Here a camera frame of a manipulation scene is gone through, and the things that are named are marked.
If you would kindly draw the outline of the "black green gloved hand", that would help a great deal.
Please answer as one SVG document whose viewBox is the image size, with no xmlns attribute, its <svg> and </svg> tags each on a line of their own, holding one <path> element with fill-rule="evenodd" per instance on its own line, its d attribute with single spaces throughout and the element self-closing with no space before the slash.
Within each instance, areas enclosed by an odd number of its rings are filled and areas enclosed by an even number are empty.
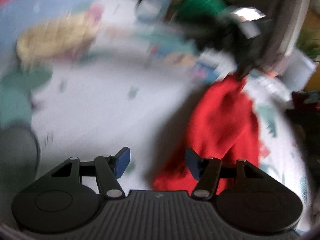
<svg viewBox="0 0 320 240">
<path fill-rule="evenodd" d="M 225 22 L 229 9 L 223 0 L 181 0 L 175 12 L 177 22 L 212 28 Z"/>
</svg>

